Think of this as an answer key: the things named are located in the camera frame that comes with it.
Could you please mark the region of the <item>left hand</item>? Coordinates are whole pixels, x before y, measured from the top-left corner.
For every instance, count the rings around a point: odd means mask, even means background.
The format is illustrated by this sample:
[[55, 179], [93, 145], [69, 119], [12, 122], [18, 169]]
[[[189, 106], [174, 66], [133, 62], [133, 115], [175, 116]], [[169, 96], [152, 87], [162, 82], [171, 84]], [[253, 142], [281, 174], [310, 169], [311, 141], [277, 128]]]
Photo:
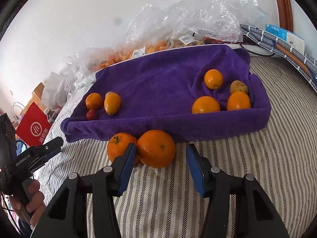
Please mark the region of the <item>left hand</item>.
[[[25, 209], [27, 210], [27, 212], [33, 213], [32, 217], [29, 220], [29, 223], [31, 226], [35, 227], [46, 209], [46, 205], [44, 203], [44, 194], [40, 191], [40, 183], [36, 179], [34, 179], [29, 184], [28, 192], [31, 193], [33, 196], [30, 202], [25, 206]], [[22, 204], [20, 200], [10, 196], [9, 201], [20, 220], [27, 222], [21, 212]]]

